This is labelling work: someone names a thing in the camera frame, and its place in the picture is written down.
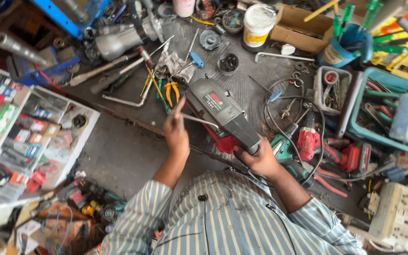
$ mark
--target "paint can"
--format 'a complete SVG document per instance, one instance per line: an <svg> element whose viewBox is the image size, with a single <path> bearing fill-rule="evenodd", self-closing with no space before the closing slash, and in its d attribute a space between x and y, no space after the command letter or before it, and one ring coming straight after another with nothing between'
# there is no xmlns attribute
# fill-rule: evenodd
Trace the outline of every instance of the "paint can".
<svg viewBox="0 0 408 255"><path fill-rule="evenodd" d="M262 46L276 23L276 11L267 4L248 8L243 18L243 42L252 48Z"/></svg>
<svg viewBox="0 0 408 255"><path fill-rule="evenodd" d="M196 0L173 0L174 12L182 18L190 17L195 11Z"/></svg>

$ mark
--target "power tool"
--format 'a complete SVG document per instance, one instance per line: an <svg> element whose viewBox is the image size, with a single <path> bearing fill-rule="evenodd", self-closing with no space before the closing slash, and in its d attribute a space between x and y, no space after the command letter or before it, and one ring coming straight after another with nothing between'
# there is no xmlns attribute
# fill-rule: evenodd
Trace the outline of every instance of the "power tool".
<svg viewBox="0 0 408 255"><path fill-rule="evenodd" d="M235 145L251 155L258 151L261 139L231 91L211 78L201 78L190 84L184 94L196 117L216 125L203 123L221 152L233 154Z"/></svg>
<svg viewBox="0 0 408 255"><path fill-rule="evenodd" d="M329 145L329 143L336 142L336 140L328 138L324 139L324 151L321 152L320 134L314 129L314 119L314 113L309 113L306 116L304 126L299 131L297 140L299 157L304 161L308 161L316 153L323 153L325 159L339 165L342 170L348 172L358 170L360 173L365 173L371 158L371 145L366 142L355 142L340 152Z"/></svg>
<svg viewBox="0 0 408 255"><path fill-rule="evenodd" d="M295 123L291 123L286 127L284 133L288 138L292 138L298 129L298 123L306 114L309 114L308 112L310 109L311 108L309 107ZM304 169L300 164L292 159L292 154L287 151L290 145L291 143L289 140L281 134L277 134L270 142L270 146L272 147L276 161L280 163L296 179L297 182L300 183L308 175L308 170ZM312 184L313 180L309 179L309 181L306 182L303 187L309 188Z"/></svg>

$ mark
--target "tool label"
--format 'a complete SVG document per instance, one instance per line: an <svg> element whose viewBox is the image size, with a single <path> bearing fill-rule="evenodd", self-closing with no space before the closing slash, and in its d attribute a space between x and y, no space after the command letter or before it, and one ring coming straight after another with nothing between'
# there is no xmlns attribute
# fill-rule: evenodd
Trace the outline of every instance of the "tool label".
<svg viewBox="0 0 408 255"><path fill-rule="evenodd" d="M215 90L210 90L204 96L201 96L201 99L207 103L207 106L213 111L213 113L218 114L223 109L228 107L228 103L225 102Z"/></svg>

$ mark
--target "man's right hand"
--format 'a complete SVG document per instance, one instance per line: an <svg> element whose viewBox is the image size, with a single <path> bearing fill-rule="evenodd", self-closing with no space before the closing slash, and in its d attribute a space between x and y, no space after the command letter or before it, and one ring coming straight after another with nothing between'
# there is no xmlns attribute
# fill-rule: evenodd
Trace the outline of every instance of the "man's right hand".
<svg viewBox="0 0 408 255"><path fill-rule="evenodd" d="M261 142L258 151L254 155L250 155L240 146L236 146L234 150L239 154L239 158L255 173L271 179L280 172L282 166L276 161L267 138L260 137Z"/></svg>

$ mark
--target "bucket label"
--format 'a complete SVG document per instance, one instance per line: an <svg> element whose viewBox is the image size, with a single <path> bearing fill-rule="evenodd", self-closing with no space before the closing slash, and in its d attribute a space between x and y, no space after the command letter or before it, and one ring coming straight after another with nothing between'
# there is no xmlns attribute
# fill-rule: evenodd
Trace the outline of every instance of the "bucket label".
<svg viewBox="0 0 408 255"><path fill-rule="evenodd" d="M331 44L328 44L327 47L325 47L322 57L330 64L339 64L343 61L341 54Z"/></svg>
<svg viewBox="0 0 408 255"><path fill-rule="evenodd" d="M245 36L243 37L243 39L245 40L246 44L260 46L264 44L265 40L268 37L268 33L264 35L253 35L253 34L250 34L247 30L245 30Z"/></svg>

